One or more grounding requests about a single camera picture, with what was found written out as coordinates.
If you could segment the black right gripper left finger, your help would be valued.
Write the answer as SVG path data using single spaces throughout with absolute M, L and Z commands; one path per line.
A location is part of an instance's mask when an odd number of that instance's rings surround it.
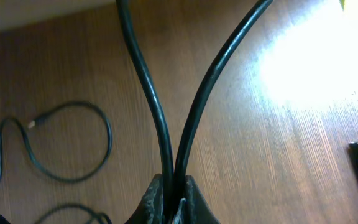
M 163 218 L 163 177 L 162 174 L 155 174 L 125 224 L 161 224 Z

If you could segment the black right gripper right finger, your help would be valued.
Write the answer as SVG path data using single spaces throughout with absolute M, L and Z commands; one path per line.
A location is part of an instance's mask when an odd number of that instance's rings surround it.
M 187 175 L 183 196 L 178 206 L 179 224 L 220 224 L 214 216 L 195 179 Z

